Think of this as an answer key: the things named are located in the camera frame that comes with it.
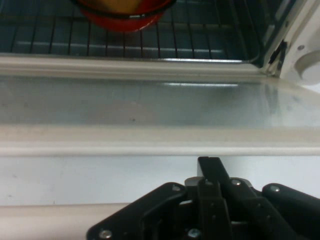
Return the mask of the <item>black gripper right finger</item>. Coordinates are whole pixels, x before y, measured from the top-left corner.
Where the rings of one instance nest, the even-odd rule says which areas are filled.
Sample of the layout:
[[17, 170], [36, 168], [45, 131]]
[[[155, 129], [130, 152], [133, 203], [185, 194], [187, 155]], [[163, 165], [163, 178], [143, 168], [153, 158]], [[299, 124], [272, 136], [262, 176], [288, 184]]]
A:
[[234, 217], [254, 225], [266, 240], [318, 240], [320, 200], [288, 186], [269, 183], [256, 191], [230, 178], [221, 159], [206, 158], [206, 179], [217, 183]]

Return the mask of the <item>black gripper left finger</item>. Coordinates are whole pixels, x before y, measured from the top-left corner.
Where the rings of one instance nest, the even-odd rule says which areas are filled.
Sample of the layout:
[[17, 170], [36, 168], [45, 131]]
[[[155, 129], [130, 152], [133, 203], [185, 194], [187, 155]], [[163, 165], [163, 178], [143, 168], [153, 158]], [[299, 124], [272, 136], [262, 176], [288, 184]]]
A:
[[88, 240], [230, 240], [222, 185], [229, 175], [218, 157], [199, 157], [195, 183], [168, 182], [86, 233]]

